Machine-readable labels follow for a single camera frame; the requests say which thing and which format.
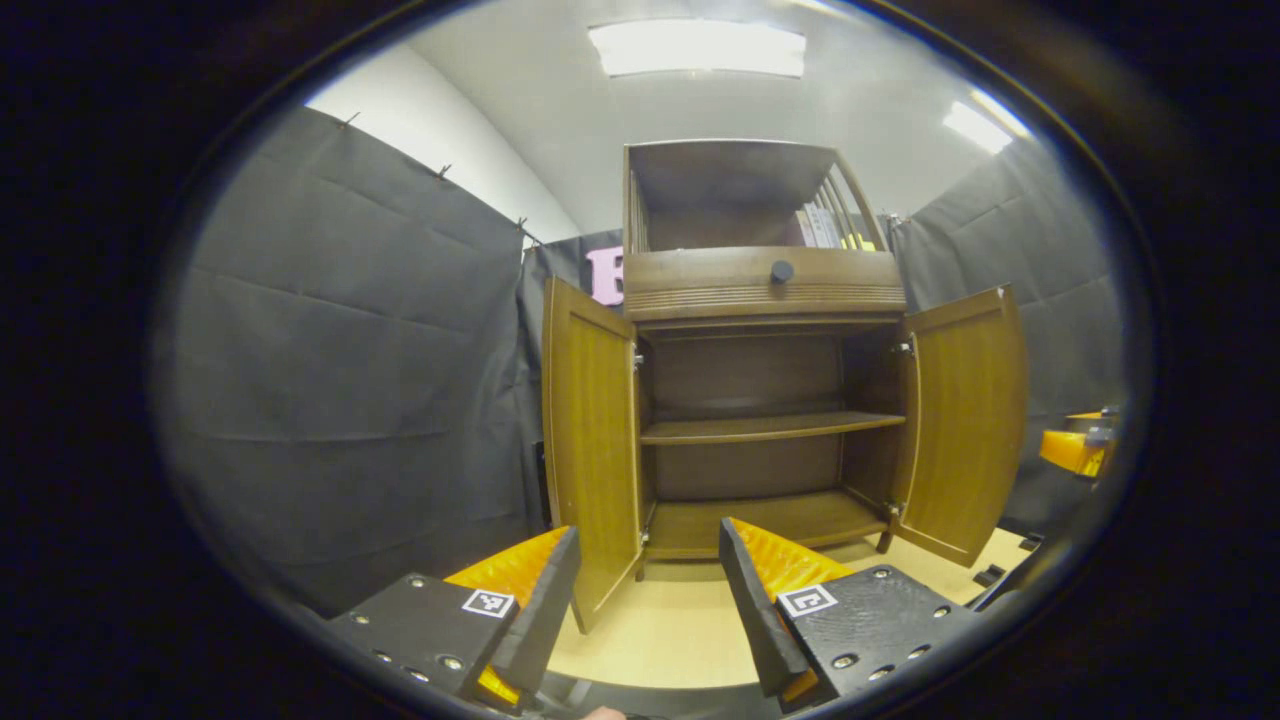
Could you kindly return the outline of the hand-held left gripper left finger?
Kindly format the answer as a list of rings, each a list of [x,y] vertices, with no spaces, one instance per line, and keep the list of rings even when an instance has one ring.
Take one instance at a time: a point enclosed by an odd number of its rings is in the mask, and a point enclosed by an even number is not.
[[[444,579],[410,573],[330,629],[420,685],[520,714],[541,688],[580,568],[579,530],[561,527]]]

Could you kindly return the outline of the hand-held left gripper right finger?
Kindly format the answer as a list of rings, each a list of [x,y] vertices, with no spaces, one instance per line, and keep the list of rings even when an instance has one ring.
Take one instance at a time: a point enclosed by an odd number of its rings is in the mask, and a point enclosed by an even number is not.
[[[895,566],[854,571],[736,518],[719,521],[718,556],[758,684],[781,706],[863,702],[977,624]]]

